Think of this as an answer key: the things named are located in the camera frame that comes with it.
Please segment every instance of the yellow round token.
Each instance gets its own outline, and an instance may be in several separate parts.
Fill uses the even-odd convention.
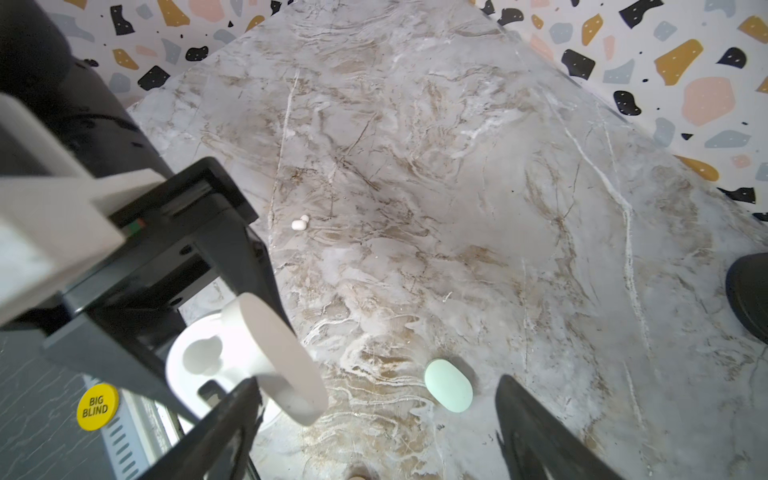
[[[107,425],[118,410],[118,389],[107,383],[92,386],[78,404],[78,424],[93,432]]]

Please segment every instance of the mint green oval object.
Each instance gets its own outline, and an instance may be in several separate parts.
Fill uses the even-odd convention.
[[[464,412],[472,404],[472,384],[448,360],[432,360],[424,371],[427,390],[454,413]]]

